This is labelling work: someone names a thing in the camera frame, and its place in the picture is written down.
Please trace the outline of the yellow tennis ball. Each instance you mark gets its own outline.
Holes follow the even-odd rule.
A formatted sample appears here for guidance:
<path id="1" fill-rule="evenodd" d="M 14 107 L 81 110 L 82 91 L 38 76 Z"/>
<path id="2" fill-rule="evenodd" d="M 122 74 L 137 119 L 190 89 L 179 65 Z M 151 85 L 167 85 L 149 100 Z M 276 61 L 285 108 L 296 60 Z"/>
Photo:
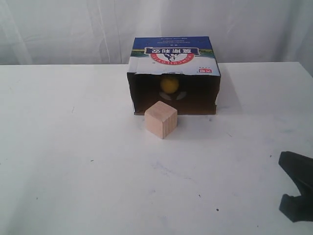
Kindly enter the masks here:
<path id="1" fill-rule="evenodd" d="M 179 80 L 174 77 L 166 77 L 161 79 L 161 90 L 166 94 L 173 94 L 179 89 Z"/>

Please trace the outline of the light wooden cube block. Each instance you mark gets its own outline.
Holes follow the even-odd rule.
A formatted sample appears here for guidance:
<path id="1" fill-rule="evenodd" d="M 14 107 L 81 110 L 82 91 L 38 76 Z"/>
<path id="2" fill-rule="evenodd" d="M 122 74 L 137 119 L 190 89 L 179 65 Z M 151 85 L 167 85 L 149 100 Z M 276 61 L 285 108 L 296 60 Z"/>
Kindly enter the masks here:
<path id="1" fill-rule="evenodd" d="M 158 101 L 145 111 L 144 119 L 146 129 L 164 139 L 177 127 L 178 111 L 172 106 Z"/>

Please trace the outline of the blue white cardboard box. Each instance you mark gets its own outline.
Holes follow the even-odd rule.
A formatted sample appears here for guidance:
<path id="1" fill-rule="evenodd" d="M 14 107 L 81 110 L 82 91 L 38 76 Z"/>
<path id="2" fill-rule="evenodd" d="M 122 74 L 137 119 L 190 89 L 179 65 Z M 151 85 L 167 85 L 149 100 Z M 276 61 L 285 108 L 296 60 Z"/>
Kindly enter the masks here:
<path id="1" fill-rule="evenodd" d="M 166 94 L 161 79 L 174 77 L 179 89 Z M 180 115 L 215 115 L 221 73 L 208 36 L 136 37 L 127 71 L 134 114 L 158 101 Z"/>

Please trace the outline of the white backdrop curtain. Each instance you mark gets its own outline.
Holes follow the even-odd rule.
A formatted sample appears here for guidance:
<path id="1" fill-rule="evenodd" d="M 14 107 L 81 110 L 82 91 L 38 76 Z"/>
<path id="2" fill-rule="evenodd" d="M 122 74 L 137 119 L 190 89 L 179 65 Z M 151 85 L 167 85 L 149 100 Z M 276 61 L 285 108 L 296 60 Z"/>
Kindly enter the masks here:
<path id="1" fill-rule="evenodd" d="M 208 36 L 220 62 L 313 62 L 310 0 L 3 0 L 0 62 L 126 64 L 135 37 Z"/>

